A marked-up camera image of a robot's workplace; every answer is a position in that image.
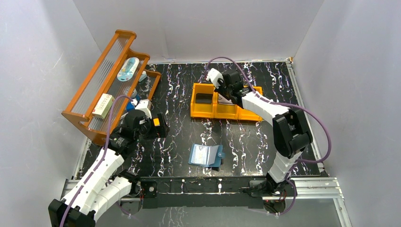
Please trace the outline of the silver cards in bin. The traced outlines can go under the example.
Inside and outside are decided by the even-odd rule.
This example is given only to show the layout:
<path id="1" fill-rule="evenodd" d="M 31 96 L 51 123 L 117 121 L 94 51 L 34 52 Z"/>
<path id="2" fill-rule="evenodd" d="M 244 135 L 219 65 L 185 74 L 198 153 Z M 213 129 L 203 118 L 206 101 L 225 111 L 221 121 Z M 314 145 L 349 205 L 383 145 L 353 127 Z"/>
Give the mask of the silver cards in bin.
<path id="1" fill-rule="evenodd" d="M 220 94 L 218 95 L 217 103 L 219 105 L 234 105 L 234 103 L 232 103 L 230 100 L 226 99 Z"/>

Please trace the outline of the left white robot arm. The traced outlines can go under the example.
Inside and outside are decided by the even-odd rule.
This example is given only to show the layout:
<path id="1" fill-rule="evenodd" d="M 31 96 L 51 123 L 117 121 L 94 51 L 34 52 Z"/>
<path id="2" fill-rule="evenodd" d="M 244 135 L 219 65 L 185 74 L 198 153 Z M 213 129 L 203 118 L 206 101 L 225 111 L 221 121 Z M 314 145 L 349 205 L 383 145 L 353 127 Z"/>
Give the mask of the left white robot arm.
<path id="1" fill-rule="evenodd" d="M 81 180 L 61 200 L 49 207 L 53 227 L 93 227 L 98 219 L 125 196 L 143 199 L 157 185 L 143 181 L 125 169 L 124 163 L 141 140 L 165 138 L 169 128 L 165 117 L 152 116 L 151 101 L 144 99 L 128 111 L 106 136 L 105 146 Z"/>

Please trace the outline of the yellow three-compartment bin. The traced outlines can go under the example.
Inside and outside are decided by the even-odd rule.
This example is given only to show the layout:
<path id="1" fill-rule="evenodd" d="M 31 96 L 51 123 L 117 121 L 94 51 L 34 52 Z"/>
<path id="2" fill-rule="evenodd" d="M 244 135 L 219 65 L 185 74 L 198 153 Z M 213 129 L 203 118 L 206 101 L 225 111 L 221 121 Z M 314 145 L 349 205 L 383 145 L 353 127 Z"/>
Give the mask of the yellow three-compartment bin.
<path id="1" fill-rule="evenodd" d="M 213 94 L 212 104 L 196 104 L 197 93 Z M 219 105 L 219 93 L 214 91 L 212 84 L 194 83 L 192 86 L 190 115 L 193 118 L 229 119 L 240 121 L 262 121 L 262 118 L 252 111 L 242 109 L 237 105 Z"/>

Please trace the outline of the small grey blue item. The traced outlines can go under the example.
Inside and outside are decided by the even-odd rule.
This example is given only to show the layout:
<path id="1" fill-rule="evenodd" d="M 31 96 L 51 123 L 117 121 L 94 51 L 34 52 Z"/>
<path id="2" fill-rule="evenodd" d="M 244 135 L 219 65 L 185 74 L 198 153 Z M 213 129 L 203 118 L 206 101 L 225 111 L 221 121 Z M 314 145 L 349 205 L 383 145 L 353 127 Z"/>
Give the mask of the small grey blue item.
<path id="1" fill-rule="evenodd" d="M 147 73 L 145 71 L 142 72 L 142 74 L 139 77 L 138 82 L 144 81 L 148 77 Z"/>

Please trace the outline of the orange wooden shelf rack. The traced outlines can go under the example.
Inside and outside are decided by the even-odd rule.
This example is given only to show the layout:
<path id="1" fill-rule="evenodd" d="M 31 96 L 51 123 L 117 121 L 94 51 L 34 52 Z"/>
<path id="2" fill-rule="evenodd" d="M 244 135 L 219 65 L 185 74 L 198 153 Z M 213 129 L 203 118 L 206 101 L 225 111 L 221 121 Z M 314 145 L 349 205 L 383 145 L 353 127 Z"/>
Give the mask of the orange wooden shelf rack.
<path id="1" fill-rule="evenodd" d="M 146 53 L 136 52 L 131 49 L 131 44 L 137 35 L 133 31 L 116 30 L 110 42 L 102 52 L 97 62 L 84 79 L 76 94 L 62 112 L 62 115 L 81 131 L 92 143 L 102 146 L 106 141 L 107 119 L 101 119 L 93 115 L 93 110 L 102 94 L 113 97 L 120 95 L 131 96 L 139 83 L 142 72 L 153 77 L 154 83 L 147 96 L 151 100 L 161 74 L 157 71 L 146 69 L 150 56 Z M 137 57 L 139 65 L 133 78 L 127 82 L 117 79 L 117 74 L 126 59 Z"/>

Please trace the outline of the white red small box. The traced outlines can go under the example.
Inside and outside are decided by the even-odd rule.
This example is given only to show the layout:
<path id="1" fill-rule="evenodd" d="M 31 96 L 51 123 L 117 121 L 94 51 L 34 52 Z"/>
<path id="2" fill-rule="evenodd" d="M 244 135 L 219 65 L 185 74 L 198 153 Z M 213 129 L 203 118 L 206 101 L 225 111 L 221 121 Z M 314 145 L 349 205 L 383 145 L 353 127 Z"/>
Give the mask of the white red small box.
<path id="1" fill-rule="evenodd" d="M 92 111 L 92 115 L 94 117 L 104 119 L 107 116 L 107 114 L 109 113 L 114 100 L 115 100 L 114 96 L 103 93 L 100 96 L 97 104 L 95 105 L 95 107 Z"/>

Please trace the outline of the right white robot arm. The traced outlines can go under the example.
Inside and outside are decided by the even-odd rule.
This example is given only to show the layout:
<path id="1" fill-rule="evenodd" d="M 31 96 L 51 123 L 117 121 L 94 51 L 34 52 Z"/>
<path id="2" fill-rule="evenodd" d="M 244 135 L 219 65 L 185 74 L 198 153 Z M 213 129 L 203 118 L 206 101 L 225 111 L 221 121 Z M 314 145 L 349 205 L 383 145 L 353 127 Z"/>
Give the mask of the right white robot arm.
<path id="1" fill-rule="evenodd" d="M 290 172 L 298 158 L 313 141 L 304 111 L 287 104 L 275 104 L 263 97 L 252 86 L 245 86 L 236 70 L 221 73 L 211 69 L 206 79 L 225 99 L 260 116 L 272 126 L 277 150 L 273 164 L 265 180 L 250 185 L 244 192 L 250 196 L 281 192 L 290 183 Z"/>

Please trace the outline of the blue card holder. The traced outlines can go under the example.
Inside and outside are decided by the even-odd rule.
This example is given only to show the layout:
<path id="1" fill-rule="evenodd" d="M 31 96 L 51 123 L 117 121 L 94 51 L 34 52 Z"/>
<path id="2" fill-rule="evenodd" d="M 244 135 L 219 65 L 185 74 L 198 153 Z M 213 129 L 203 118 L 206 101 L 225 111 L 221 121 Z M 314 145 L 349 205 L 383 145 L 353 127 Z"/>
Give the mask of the blue card holder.
<path id="1" fill-rule="evenodd" d="M 222 145 L 205 146 L 193 144 L 190 150 L 188 164 L 220 171 L 224 163 L 225 153 Z"/>

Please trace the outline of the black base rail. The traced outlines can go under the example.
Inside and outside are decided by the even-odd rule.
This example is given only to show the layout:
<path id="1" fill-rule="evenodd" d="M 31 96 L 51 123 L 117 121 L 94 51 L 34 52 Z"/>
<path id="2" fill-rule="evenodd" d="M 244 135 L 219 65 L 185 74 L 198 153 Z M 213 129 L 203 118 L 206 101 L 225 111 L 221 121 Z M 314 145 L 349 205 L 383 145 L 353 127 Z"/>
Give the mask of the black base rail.
<path id="1" fill-rule="evenodd" d="M 262 209 L 266 201 L 288 199 L 293 189 L 286 185 L 268 193 L 258 185 L 264 176 L 243 177 L 143 177 L 144 193 L 122 198 L 123 205 L 142 209 L 165 207 L 248 207 Z"/>

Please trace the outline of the light blue oval case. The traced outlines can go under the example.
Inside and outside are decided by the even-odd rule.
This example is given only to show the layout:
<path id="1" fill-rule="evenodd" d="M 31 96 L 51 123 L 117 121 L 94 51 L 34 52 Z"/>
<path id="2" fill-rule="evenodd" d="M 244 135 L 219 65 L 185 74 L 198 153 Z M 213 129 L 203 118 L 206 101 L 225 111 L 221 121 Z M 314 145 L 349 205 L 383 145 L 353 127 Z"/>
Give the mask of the light blue oval case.
<path id="1" fill-rule="evenodd" d="M 128 58 L 123 66 L 121 67 L 120 71 L 117 74 L 117 79 L 121 82 L 126 82 L 130 80 L 139 64 L 139 59 L 136 57 Z"/>

